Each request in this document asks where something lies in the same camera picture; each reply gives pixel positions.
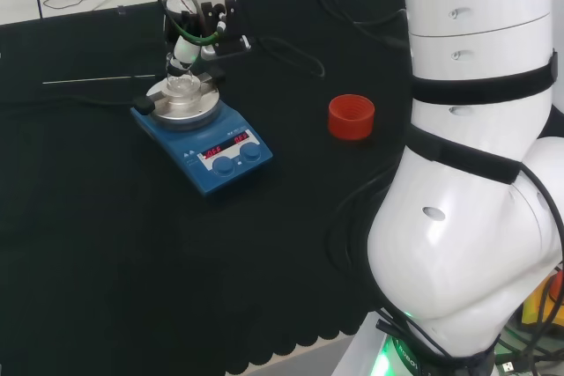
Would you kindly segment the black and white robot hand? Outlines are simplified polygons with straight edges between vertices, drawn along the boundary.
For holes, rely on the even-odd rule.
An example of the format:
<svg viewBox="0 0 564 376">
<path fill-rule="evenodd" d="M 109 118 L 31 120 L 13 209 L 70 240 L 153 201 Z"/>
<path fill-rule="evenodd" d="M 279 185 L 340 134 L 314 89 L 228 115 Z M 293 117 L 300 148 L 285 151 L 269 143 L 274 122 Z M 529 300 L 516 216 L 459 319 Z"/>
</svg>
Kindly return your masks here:
<svg viewBox="0 0 564 376">
<path fill-rule="evenodd" d="M 174 22 L 185 32 L 199 37 L 201 26 L 196 8 L 191 0 L 165 0 L 165 6 Z M 186 41 L 175 26 L 166 18 L 163 31 L 167 47 L 167 77 L 182 77 L 186 74 L 200 76 L 205 71 L 201 48 Z"/>
</svg>

